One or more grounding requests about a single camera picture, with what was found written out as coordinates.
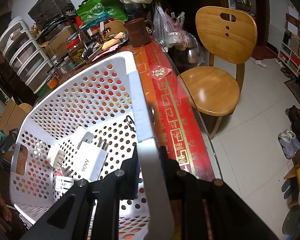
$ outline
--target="chair seat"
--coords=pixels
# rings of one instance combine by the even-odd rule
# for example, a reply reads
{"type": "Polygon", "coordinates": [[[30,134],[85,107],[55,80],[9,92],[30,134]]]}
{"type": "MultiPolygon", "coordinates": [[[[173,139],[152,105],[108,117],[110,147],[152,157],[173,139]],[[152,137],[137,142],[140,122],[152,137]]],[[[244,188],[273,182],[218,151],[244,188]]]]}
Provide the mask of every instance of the chair seat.
{"type": "Polygon", "coordinates": [[[181,74],[198,110],[212,116],[234,111],[240,95],[237,81],[226,71],[199,66],[181,74]]]}

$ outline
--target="white tile floor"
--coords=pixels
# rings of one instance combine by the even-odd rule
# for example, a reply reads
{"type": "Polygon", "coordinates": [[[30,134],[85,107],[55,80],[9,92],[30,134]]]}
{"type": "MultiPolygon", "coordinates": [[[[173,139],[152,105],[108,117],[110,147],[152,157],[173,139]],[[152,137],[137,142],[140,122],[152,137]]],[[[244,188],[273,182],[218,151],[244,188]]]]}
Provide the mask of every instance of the white tile floor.
{"type": "MultiPolygon", "coordinates": [[[[290,127],[285,109],[300,105],[274,59],[262,63],[266,69],[253,58],[246,62],[239,104],[222,120],[212,144],[224,181],[279,239],[286,239],[282,224],[289,209],[281,186],[293,163],[284,157],[277,137],[290,127]]],[[[234,64],[215,58],[214,65],[235,76],[234,64]]]]}

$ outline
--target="screw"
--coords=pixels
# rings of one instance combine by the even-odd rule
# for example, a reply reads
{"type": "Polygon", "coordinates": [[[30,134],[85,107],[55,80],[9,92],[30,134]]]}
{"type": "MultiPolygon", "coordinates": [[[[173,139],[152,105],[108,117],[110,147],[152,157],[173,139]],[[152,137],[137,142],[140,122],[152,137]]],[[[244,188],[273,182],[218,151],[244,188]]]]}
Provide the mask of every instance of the screw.
{"type": "Polygon", "coordinates": [[[220,187],[220,186],[223,185],[223,180],[222,179],[215,179],[215,180],[213,180],[213,184],[220,187]]]}
{"type": "Polygon", "coordinates": [[[116,176],[118,176],[118,177],[121,177],[121,176],[124,175],[124,171],[123,171],[123,170],[116,170],[116,171],[114,172],[114,174],[115,174],[116,176]]]}
{"type": "Polygon", "coordinates": [[[77,185],[78,185],[79,187],[84,187],[85,185],[87,185],[87,183],[88,183],[87,180],[85,180],[85,179],[80,179],[80,180],[78,180],[77,185]]]}
{"type": "Polygon", "coordinates": [[[179,177],[183,177],[183,176],[186,176],[186,172],[185,171],[183,171],[183,170],[178,170],[177,171],[177,175],[179,176],[179,177]]]}

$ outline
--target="shoe rack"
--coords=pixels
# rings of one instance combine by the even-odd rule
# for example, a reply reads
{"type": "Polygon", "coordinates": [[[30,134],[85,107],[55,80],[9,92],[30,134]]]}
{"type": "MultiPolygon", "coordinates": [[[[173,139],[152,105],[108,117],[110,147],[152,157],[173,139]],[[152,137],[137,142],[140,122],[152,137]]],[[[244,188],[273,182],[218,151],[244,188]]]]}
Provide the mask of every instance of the shoe rack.
{"type": "Polygon", "coordinates": [[[283,42],[280,45],[278,58],[296,77],[300,75],[300,57],[283,42]]]}

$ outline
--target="chair backrest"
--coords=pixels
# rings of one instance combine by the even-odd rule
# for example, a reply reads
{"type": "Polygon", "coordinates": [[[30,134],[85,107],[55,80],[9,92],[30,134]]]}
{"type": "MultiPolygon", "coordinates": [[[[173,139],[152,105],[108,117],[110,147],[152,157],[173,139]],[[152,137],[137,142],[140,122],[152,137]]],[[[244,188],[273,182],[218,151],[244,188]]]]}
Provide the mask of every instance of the chair backrest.
{"type": "Polygon", "coordinates": [[[242,64],[251,57],[257,25],[247,13],[207,6],[197,11],[195,23],[202,44],[212,54],[233,64],[242,64]]]}

